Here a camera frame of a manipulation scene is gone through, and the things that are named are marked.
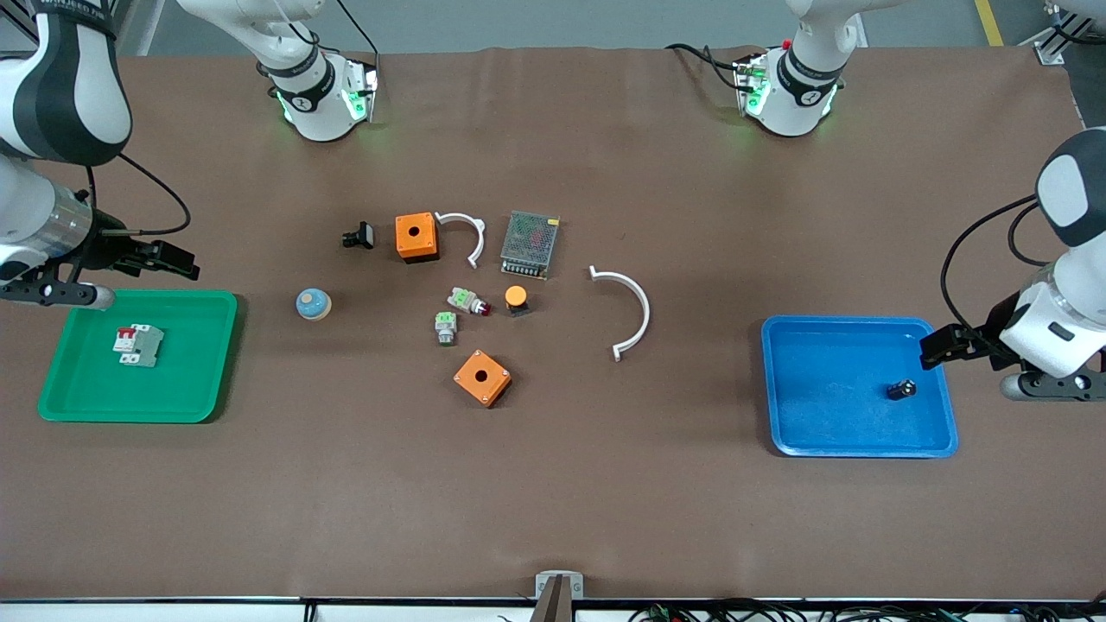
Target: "white plastic clamp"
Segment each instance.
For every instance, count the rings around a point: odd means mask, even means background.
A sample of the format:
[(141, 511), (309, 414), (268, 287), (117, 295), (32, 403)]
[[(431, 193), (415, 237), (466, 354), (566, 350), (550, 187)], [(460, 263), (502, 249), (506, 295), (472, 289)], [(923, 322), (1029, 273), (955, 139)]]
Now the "white plastic clamp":
[(611, 346), (612, 352), (615, 354), (615, 362), (622, 361), (623, 352), (626, 352), (630, 348), (637, 345), (637, 342), (641, 341), (645, 335), (645, 329), (649, 325), (649, 299), (645, 296), (645, 290), (641, 286), (637, 284), (637, 281), (627, 277), (626, 274), (619, 274), (618, 272), (598, 272), (595, 270), (595, 266), (588, 266), (587, 270), (592, 274), (592, 281), (618, 281), (619, 283), (628, 287), (633, 291), (639, 301), (641, 301), (641, 328), (637, 329), (629, 339), (622, 343), (616, 343)]
[(458, 214), (456, 211), (451, 214), (438, 214), (435, 211), (434, 217), (438, 219), (440, 225), (445, 225), (446, 222), (468, 222), (477, 230), (477, 249), (469, 256), (469, 266), (472, 266), (472, 269), (476, 270), (477, 259), (480, 259), (480, 253), (483, 252), (483, 220), (473, 218), (467, 214)]

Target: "brown table surface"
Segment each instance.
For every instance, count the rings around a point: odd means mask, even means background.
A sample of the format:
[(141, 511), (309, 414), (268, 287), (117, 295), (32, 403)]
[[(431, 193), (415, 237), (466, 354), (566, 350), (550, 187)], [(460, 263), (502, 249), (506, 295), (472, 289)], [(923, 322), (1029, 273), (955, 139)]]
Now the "brown table surface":
[[(53, 424), (35, 404), (65, 319), (0, 307), (0, 594), (511, 595), (572, 568), (595, 597), (1088, 598), (1104, 585), (1100, 406), (1015, 404), (984, 362), (948, 366), (960, 450), (796, 459), (768, 439), (759, 325), (779, 313), (951, 321), (938, 270), (977, 217), (1032, 191), (1079, 129), (1067, 79), (1025, 49), (863, 50), (814, 135), (769, 136), (700, 63), (665, 51), (387, 56), (378, 125), (298, 137), (253, 60), (125, 59), (127, 153), (196, 220), (198, 287), (248, 308), (221, 417)], [(44, 166), (80, 187), (83, 170)], [(122, 164), (101, 205), (178, 214)], [(512, 209), (563, 218), (523, 319), (431, 330), (452, 286), (501, 300)], [(392, 219), (462, 211), (406, 266)], [(358, 220), (373, 251), (346, 250)], [(967, 243), (971, 318), (1030, 269), (1004, 224)], [(1039, 216), (1024, 250), (1060, 251)], [(592, 283), (637, 279), (653, 302)], [(197, 287), (96, 274), (115, 287)], [(305, 287), (332, 315), (301, 320)], [(452, 373), (515, 377), (494, 410)]]

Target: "metal bracket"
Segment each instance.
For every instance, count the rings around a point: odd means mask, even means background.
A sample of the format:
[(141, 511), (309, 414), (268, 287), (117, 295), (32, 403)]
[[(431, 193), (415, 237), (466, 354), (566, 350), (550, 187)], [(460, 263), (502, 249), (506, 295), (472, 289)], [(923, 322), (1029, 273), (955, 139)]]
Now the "metal bracket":
[[(543, 581), (543, 574), (550, 576)], [(541, 595), (534, 605), (534, 612), (530, 615), (530, 622), (572, 622), (572, 600), (575, 598), (572, 576), (578, 578), (580, 592), (583, 594), (584, 578), (578, 572), (549, 570), (534, 579), (541, 585), (539, 590)]]
[(584, 598), (584, 576), (572, 570), (545, 570), (539, 572), (534, 577), (534, 598), (540, 599), (549, 581), (555, 579), (559, 574), (564, 576), (568, 581), (567, 587), (571, 588), (568, 592), (572, 594), (572, 600)]
[(1045, 55), (1044, 51), (1041, 49), (1040, 41), (1033, 42), (1033, 53), (1037, 55), (1037, 60), (1041, 61), (1041, 64), (1045, 66), (1058, 66), (1064, 64), (1063, 53), (1056, 52), (1055, 54), (1052, 55)]
[(86, 307), (88, 309), (107, 309), (115, 302), (115, 293), (92, 283), (63, 281), (54, 270), (28, 276), (25, 280), (12, 281), (0, 286), (0, 300), (25, 302), (51, 307)]
[(469, 255), (469, 266), (471, 266), (472, 269), (476, 270), (477, 259), (480, 259), (480, 253), (483, 252), (483, 232), (486, 228), (483, 220), (479, 218), (473, 218), (467, 214), (458, 214), (458, 212), (438, 214), (437, 211), (435, 211), (434, 217), (437, 218), (438, 222), (441, 225), (445, 225), (447, 222), (468, 222), (469, 225), (472, 226), (473, 229), (477, 230), (477, 248), (476, 250), (472, 251), (471, 255)]
[(645, 335), (645, 329), (649, 325), (649, 299), (645, 296), (645, 290), (641, 289), (641, 286), (637, 284), (637, 281), (626, 274), (619, 274), (618, 272), (599, 272), (595, 269), (595, 266), (588, 266), (587, 271), (592, 276), (592, 281), (617, 281), (628, 287), (641, 302), (641, 326), (637, 329), (637, 332), (630, 335), (630, 338), (626, 341), (611, 346), (611, 351), (614, 352), (615, 362), (617, 363), (618, 361), (622, 361), (623, 352), (626, 352), (630, 348), (637, 345), (637, 342), (641, 341), (641, 336)]
[(1016, 402), (1103, 402), (1106, 373), (1084, 365), (1067, 377), (1054, 379), (1037, 370), (1025, 370), (1002, 379), (999, 390)]

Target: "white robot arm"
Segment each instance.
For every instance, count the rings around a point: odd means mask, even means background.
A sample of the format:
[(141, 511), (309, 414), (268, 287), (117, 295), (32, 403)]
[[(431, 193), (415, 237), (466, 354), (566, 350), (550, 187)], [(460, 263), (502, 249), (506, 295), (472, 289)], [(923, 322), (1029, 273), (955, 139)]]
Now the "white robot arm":
[[(106, 3), (31, 0), (38, 50), (0, 60), (0, 299), (104, 308), (111, 290), (79, 282), (82, 269), (198, 276), (190, 253), (117, 235), (126, 227), (90, 205), (85, 193), (50, 182), (27, 162), (96, 166), (131, 137)], [(63, 280), (64, 263), (73, 269)]]
[(776, 48), (739, 69), (741, 111), (781, 136), (814, 129), (837, 92), (837, 80), (856, 49), (865, 11), (907, 0), (786, 0), (799, 18), (790, 48)]
[(284, 117), (310, 141), (334, 141), (372, 116), (377, 68), (323, 52), (301, 20), (324, 0), (178, 0), (258, 58)]
[(1106, 348), (1106, 127), (1068, 138), (1048, 157), (1036, 196), (1068, 247), (1018, 298), (999, 339), (1057, 379)]
[(1042, 268), (984, 324), (950, 324), (921, 342), (922, 367), (988, 356), (1012, 400), (1106, 400), (1106, 373), (1088, 362), (1106, 348), (1106, 127), (1068, 138), (1045, 162), (1036, 203), (1068, 250)]

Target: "black cable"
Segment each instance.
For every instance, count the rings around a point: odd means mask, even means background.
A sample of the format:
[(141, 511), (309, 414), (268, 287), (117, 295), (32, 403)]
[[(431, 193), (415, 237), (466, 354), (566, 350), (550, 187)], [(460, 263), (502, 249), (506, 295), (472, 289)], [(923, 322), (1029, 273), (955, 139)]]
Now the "black cable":
[(88, 207), (96, 209), (96, 176), (91, 166), (85, 166), (84, 172), (88, 175)]
[(307, 45), (319, 45), (320, 50), (326, 50), (327, 52), (334, 52), (335, 54), (342, 53), (342, 50), (338, 50), (337, 48), (327, 48), (326, 45), (321, 44), (319, 42), (319, 34), (316, 34), (315, 31), (311, 30), (310, 28), (307, 29), (307, 32), (311, 33), (311, 41), (307, 41), (302, 34), (300, 34), (300, 31), (295, 28), (295, 24), (289, 22), (288, 27), (292, 29), (292, 32), (294, 32), (296, 37), (300, 38), (300, 41), (303, 41)]
[(980, 602), (975, 603), (974, 605), (972, 605), (972, 608), (969, 609), (968, 611), (966, 611), (963, 613), (958, 613), (957, 618), (959, 618), (961, 620), (967, 620), (969, 615), (971, 615), (972, 613), (975, 613), (977, 611), (979, 611), (980, 608), (983, 607), (983, 604), (984, 604), (983, 601), (980, 601)]
[(28, 39), (30, 39), (31, 41), (34, 41), (35, 43), (39, 42), (39, 35), (38, 35), (38, 33), (35, 33), (30, 28), (28, 28), (23, 22), (19, 21), (19, 19), (15, 15), (11, 14), (11, 12), (9, 12), (6, 7), (0, 6), (0, 13), (3, 13), (6, 15), (8, 15), (8, 21), (10, 21), (11, 23), (15, 24), (15, 28), (18, 28), (20, 31), (22, 31), (23, 34), (25, 34)]
[(740, 86), (740, 85), (738, 85), (738, 84), (735, 84), (735, 83), (730, 82), (729, 80), (727, 80), (727, 77), (722, 74), (721, 70), (727, 69), (727, 70), (733, 71), (733, 65), (734, 64), (748, 61), (749, 59), (758, 55), (758, 52), (753, 52), (751, 54), (745, 54), (744, 56), (741, 56), (740, 59), (737, 59), (737, 60), (732, 61), (731, 63), (727, 64), (727, 63), (723, 63), (723, 62), (714, 59), (714, 55), (710, 52), (710, 46), (709, 45), (703, 45), (702, 46), (702, 52), (700, 52), (699, 50), (696, 50), (695, 48), (688, 45), (687, 43), (672, 43), (671, 45), (665, 46), (665, 50), (684, 50), (684, 51), (687, 51), (687, 52), (691, 52), (700, 61), (710, 64), (711, 69), (714, 70), (714, 74), (718, 75), (718, 79), (721, 80), (730, 89), (733, 89), (734, 91), (741, 91), (742, 93), (752, 93), (753, 92), (753, 90), (751, 87), (749, 87), (749, 86)]
[(697, 59), (699, 59), (705, 63), (713, 63), (714, 66), (718, 66), (720, 69), (729, 69), (729, 70), (733, 69), (732, 64), (726, 64), (719, 61), (714, 61), (708, 58), (707, 54), (703, 54), (702, 52), (696, 50), (695, 48), (688, 45), (687, 43), (672, 43), (671, 45), (666, 45), (665, 50), (684, 50), (685, 52), (691, 52), (692, 54), (695, 54)]
[[(952, 297), (949, 296), (949, 283), (948, 283), (949, 266), (952, 265), (952, 258), (956, 257), (957, 249), (960, 248), (960, 245), (963, 243), (963, 241), (968, 239), (968, 236), (972, 235), (975, 231), (975, 229), (979, 229), (980, 227), (990, 222), (991, 220), (994, 220), (999, 216), (1002, 216), (1003, 214), (1012, 209), (1016, 209), (1027, 204), (1031, 200), (1033, 200), (1033, 195), (1022, 197), (1015, 200), (1014, 203), (1004, 205), (999, 209), (995, 209), (991, 214), (988, 214), (987, 216), (972, 222), (971, 226), (964, 229), (963, 232), (960, 234), (960, 236), (956, 239), (956, 241), (952, 242), (952, 246), (949, 247), (949, 253), (945, 256), (945, 263), (941, 265), (941, 297), (945, 298), (945, 304), (949, 308), (949, 311), (952, 313), (952, 317), (957, 319), (957, 322), (960, 322), (960, 324), (964, 326), (964, 329), (968, 331), (968, 335), (972, 340), (982, 343), (983, 346), (987, 348), (987, 351), (995, 356), (1003, 356), (1002, 351), (999, 349), (999, 346), (994, 345), (989, 340), (983, 339), (983, 335), (979, 334), (975, 331), (975, 329), (973, 329), (972, 325), (968, 323), (968, 320), (964, 319), (963, 314), (960, 313), (960, 310), (957, 309), (957, 305), (952, 302)], [(841, 622), (853, 622), (854, 620), (856, 619), (846, 618)]]
[(357, 23), (356, 19), (354, 19), (353, 13), (349, 12), (349, 9), (346, 9), (345, 2), (343, 0), (337, 0), (337, 3), (338, 7), (342, 8), (342, 12), (345, 13), (347, 18), (349, 18), (349, 23), (352, 23), (353, 27), (357, 29), (357, 32), (359, 32), (361, 35), (365, 38), (365, 41), (368, 41), (368, 46), (373, 49), (373, 66), (379, 68), (380, 51), (376, 49), (376, 43), (373, 43), (373, 39), (368, 35), (368, 33), (365, 32), (365, 29), (361, 28), (361, 24)]
[(710, 63), (710, 66), (711, 66), (711, 69), (714, 70), (714, 74), (718, 75), (718, 79), (721, 80), (722, 82), (724, 82), (727, 86), (729, 86), (730, 89), (733, 89), (734, 91), (741, 91), (742, 93), (752, 93), (753, 92), (752, 86), (743, 86), (743, 85), (734, 84), (733, 82), (730, 82), (729, 80), (727, 80), (724, 75), (722, 75), (722, 70), (720, 70), (718, 68), (719, 62), (716, 61), (714, 60), (714, 55), (710, 53), (710, 46), (709, 45), (703, 45), (702, 46), (702, 53), (707, 54), (707, 62)]
[[(709, 610), (707, 612), (711, 615), (707, 622), (714, 620), (716, 616)], [(702, 622), (698, 615), (691, 613), (691, 611), (679, 604), (664, 604), (664, 603), (653, 603), (645, 609), (638, 609), (630, 614), (627, 622)]]
[[(763, 616), (768, 622), (808, 622), (805, 613), (778, 602), (764, 602), (755, 599), (723, 599), (713, 602), (712, 605), (709, 610), (711, 614), (717, 618), (716, 612), (721, 612), (728, 622), (749, 622), (758, 615)], [(749, 611), (749, 613), (739, 619), (731, 613), (734, 610)], [(773, 613), (779, 616), (779, 620), (772, 616)]]
[(128, 157), (126, 154), (119, 154), (119, 159), (122, 159), (123, 162), (125, 162), (125, 163), (129, 164), (131, 166), (135, 167), (135, 169), (138, 170), (138, 173), (142, 173), (143, 175), (145, 175), (146, 177), (148, 177), (150, 182), (154, 182), (155, 184), (157, 184), (158, 186), (160, 186), (163, 190), (165, 190), (166, 193), (168, 193), (168, 195), (170, 197), (173, 197), (173, 200), (177, 201), (177, 205), (180, 206), (180, 210), (185, 212), (185, 221), (181, 222), (180, 225), (177, 225), (176, 227), (170, 227), (168, 229), (138, 229), (138, 231), (136, 234), (132, 234), (132, 235), (135, 235), (135, 236), (168, 236), (169, 234), (176, 234), (178, 231), (182, 231), (189, 225), (192, 224), (192, 212), (188, 209), (188, 206), (185, 204), (185, 200), (180, 198), (180, 195), (178, 195), (176, 191), (174, 191), (173, 188), (170, 188), (168, 185), (166, 185), (166, 183), (163, 182), (160, 178), (158, 178), (157, 175), (154, 175), (149, 170), (146, 170), (146, 167), (144, 167), (143, 165), (138, 164), (137, 162), (131, 159), (131, 157)]
[(317, 614), (319, 603), (313, 600), (309, 600), (303, 603), (303, 622), (315, 622)]
[(1082, 39), (1078, 37), (1072, 37), (1071, 34), (1064, 32), (1064, 29), (1060, 25), (1052, 27), (1052, 30), (1058, 34), (1061, 39), (1067, 41), (1068, 43), (1078, 43), (1079, 45), (1106, 45), (1106, 39)]
[(1027, 621), (1031, 621), (1031, 622), (1041, 622), (1041, 619), (1037, 616), (1036, 613), (1034, 613), (1032, 610), (1030, 610), (1029, 605), (1025, 605), (1025, 604), (1015, 604), (1015, 607), (1016, 607), (1016, 610), (1022, 613), (1022, 618), (1023, 619), (1025, 619)]
[(1048, 622), (1060, 622), (1060, 614), (1051, 607), (1039, 607), (1039, 612), (1044, 612), (1044, 619)]
[(1006, 229), (1006, 246), (1010, 247), (1010, 252), (1018, 258), (1019, 261), (1023, 263), (1029, 263), (1030, 266), (1036, 266), (1037, 268), (1043, 268), (1048, 265), (1047, 261), (1041, 261), (1040, 259), (1030, 259), (1018, 249), (1018, 240), (1015, 235), (1018, 234), (1018, 226), (1022, 224), (1022, 220), (1029, 216), (1031, 211), (1040, 207), (1040, 204), (1033, 201), (1031, 205), (1025, 206), (1025, 209), (1018, 212), (1014, 219), (1010, 221), (1010, 228)]

